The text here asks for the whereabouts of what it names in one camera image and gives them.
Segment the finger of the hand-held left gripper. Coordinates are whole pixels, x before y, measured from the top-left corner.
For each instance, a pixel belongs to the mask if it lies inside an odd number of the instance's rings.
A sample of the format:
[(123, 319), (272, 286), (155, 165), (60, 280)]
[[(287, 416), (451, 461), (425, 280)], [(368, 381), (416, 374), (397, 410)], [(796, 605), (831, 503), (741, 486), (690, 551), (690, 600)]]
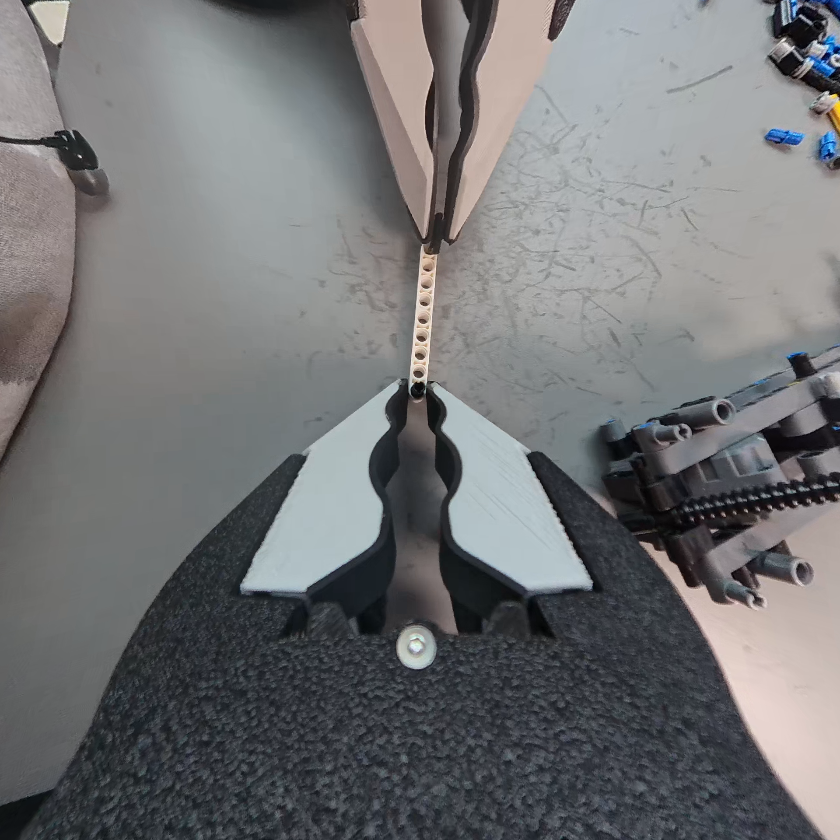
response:
[(557, 38), (554, 1), (462, 2), (459, 129), (446, 169), (442, 238), (452, 245), (494, 171)]
[(434, 242), (438, 107), (421, 1), (348, 1), (350, 34), (397, 184)]

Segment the pile of small toy pins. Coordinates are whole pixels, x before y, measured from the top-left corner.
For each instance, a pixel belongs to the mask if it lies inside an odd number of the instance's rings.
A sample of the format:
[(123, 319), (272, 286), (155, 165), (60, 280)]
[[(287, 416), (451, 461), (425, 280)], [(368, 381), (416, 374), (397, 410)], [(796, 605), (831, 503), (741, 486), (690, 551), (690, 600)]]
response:
[(839, 168), (839, 2), (772, 1), (774, 44), (767, 58), (784, 77), (815, 92), (808, 109), (828, 120), (816, 143), (816, 158)]

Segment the white perforated toy beam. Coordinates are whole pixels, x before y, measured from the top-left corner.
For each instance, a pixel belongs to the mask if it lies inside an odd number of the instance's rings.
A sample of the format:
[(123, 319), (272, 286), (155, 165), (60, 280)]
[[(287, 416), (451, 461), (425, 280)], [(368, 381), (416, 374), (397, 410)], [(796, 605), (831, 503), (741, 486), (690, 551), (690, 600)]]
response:
[(413, 345), (408, 374), (408, 395), (412, 383), (425, 382), (426, 386), (428, 383), (432, 353), (437, 266), (438, 255), (432, 253), (425, 245), (422, 245), (418, 262), (413, 321)]

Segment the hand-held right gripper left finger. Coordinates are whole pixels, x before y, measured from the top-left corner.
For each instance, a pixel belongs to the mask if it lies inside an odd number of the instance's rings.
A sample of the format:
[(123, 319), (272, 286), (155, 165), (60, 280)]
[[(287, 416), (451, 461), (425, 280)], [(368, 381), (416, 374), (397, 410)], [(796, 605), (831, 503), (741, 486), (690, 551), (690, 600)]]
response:
[(392, 430), (389, 384), (303, 452), (304, 461), (248, 567), (243, 595), (308, 596), (380, 536), (384, 501), (371, 457)]

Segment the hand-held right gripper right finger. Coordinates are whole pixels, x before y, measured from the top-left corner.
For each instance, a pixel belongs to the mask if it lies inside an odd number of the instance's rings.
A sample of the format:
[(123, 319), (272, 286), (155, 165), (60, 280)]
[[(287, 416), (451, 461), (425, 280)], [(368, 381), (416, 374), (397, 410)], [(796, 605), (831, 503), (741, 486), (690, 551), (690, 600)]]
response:
[(448, 534), (474, 567), (518, 595), (589, 592), (593, 581), (529, 460), (530, 451), (440, 384), (427, 405), (454, 455)]

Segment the grey toy chassis assembly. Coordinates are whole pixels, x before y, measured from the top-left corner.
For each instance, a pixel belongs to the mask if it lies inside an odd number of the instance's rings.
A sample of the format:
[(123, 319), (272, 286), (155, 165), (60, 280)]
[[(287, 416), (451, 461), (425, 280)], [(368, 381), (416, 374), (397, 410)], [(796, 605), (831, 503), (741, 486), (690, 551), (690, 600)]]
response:
[(765, 607), (763, 579), (804, 587), (787, 539), (839, 499), (839, 347), (646, 422), (600, 426), (619, 521), (712, 601)]

